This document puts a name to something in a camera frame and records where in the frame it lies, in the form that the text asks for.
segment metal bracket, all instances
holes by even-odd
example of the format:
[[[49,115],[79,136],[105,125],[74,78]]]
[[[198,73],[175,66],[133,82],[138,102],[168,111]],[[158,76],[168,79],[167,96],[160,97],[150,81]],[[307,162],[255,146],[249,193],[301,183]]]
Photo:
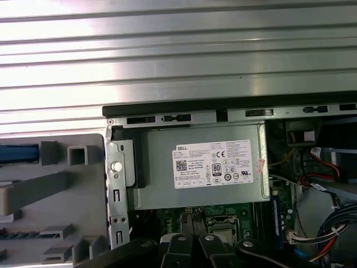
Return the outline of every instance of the metal bracket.
[[[111,141],[112,129],[108,127],[105,141],[107,170],[107,197],[109,216],[109,237],[112,249],[128,243],[129,223],[126,190],[126,165],[123,146],[120,141]]]

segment black plastic strip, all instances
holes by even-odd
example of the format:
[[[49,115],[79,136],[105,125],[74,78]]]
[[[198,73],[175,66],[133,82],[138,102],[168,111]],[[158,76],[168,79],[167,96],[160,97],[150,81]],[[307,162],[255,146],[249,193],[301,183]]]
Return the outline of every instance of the black plastic strip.
[[[269,108],[299,105],[340,104],[351,102],[357,102],[357,91],[224,99],[200,99],[185,100],[180,102],[122,104],[115,106],[104,106],[103,116],[112,118],[154,113],[181,113],[191,111],[212,111],[220,109]]]

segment screw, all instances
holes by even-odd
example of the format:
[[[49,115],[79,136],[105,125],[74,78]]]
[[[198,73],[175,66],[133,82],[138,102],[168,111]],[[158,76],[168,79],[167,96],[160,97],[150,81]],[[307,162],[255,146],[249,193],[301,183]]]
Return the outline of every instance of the screw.
[[[150,242],[144,242],[144,243],[142,243],[140,246],[142,246],[142,247],[148,247],[148,246],[150,246],[151,244],[150,244]]]
[[[207,241],[213,241],[214,240],[214,236],[206,236],[205,239]]]
[[[253,247],[254,244],[252,242],[250,242],[250,241],[244,241],[243,242],[243,246],[245,246],[245,247]]]
[[[110,168],[114,171],[114,172],[120,172],[123,169],[123,164],[115,161],[110,165]]]

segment circuit board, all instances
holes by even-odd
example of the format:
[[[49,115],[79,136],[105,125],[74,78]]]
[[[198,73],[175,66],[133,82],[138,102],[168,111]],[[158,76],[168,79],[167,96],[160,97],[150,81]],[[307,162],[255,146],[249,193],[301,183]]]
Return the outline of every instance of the circuit board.
[[[239,221],[239,230],[237,230],[238,238],[254,237],[253,206],[250,203],[158,209],[157,216],[161,221],[161,235],[180,232],[180,216],[183,213],[191,214],[203,210],[207,219],[214,219],[214,217],[219,216],[237,217]],[[207,228],[209,230],[209,220],[205,223],[208,224]]]
[[[272,194],[274,193],[277,193],[277,196],[279,197],[282,229],[294,229],[294,207],[292,204],[290,183],[279,181],[279,184],[276,184],[274,182],[272,185]]]

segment metal chassis frame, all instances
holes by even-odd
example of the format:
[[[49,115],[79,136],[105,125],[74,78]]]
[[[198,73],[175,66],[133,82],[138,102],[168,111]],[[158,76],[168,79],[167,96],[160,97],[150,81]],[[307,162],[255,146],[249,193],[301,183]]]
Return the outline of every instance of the metal chassis frame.
[[[290,119],[290,118],[311,118],[316,116],[339,116],[357,114],[357,110],[340,111],[338,104],[327,104],[328,112],[325,113],[305,113],[306,106],[294,107],[273,107],[266,108],[266,116],[247,117],[246,111],[252,109],[232,109],[228,110],[229,123],[234,122],[256,122],[271,119]],[[121,126],[123,128],[137,127],[158,127],[189,124],[212,124],[216,122],[215,111],[192,112],[190,122],[163,122],[161,117],[169,114],[155,114],[155,123],[128,125],[127,118],[104,118],[101,115],[102,109],[89,108],[83,109],[56,109],[53,111],[35,112],[35,121],[24,122],[20,120],[17,112],[9,113],[8,117],[2,117],[0,125],[0,139],[15,137],[33,136],[53,136],[53,135],[80,135],[97,133],[103,136],[105,144],[105,167],[107,171],[107,197],[108,197],[108,221],[109,236],[112,248],[116,248],[129,242],[129,223],[126,193],[126,169],[125,165],[120,171],[114,171],[111,163],[119,161],[124,163],[125,156],[120,151],[120,146],[126,141],[112,141],[112,128]]]

